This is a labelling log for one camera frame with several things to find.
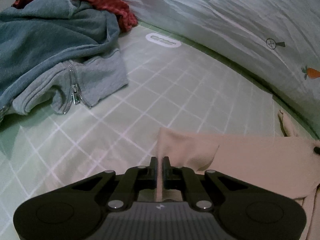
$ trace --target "bed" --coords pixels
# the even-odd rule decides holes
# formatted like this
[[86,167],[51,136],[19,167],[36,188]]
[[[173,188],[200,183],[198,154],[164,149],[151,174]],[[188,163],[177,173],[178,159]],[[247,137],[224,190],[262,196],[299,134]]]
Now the bed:
[[139,19],[258,76],[320,133],[320,0],[126,1]]

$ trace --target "blue-gray hoodie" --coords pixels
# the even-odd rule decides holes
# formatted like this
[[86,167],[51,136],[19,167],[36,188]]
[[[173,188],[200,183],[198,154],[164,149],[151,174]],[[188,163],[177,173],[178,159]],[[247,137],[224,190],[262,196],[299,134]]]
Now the blue-gray hoodie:
[[[0,121],[12,101],[60,62],[114,55],[116,16],[79,0],[34,0],[0,13]],[[125,67],[118,66],[126,80]]]

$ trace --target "printed icon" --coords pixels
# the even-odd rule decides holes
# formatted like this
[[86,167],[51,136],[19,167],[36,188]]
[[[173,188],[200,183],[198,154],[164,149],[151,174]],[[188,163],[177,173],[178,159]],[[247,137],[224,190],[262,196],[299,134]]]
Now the printed icon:
[[165,208],[165,206],[164,206],[164,205],[162,205],[162,204],[160,204],[160,205],[157,205],[157,206],[156,206],[156,208],[157,208],[157,209],[159,209],[159,210],[161,210],[161,209],[164,209],[164,208]]
[[304,79],[307,79],[307,77],[311,79],[320,78],[320,72],[313,68],[309,68],[308,66],[305,66],[304,68],[301,68],[301,70],[302,70],[302,73],[304,73]]
[[267,44],[268,48],[270,48],[272,50],[275,49],[277,46],[285,48],[284,42],[276,42],[274,39],[271,39],[271,38],[267,39],[266,44]]

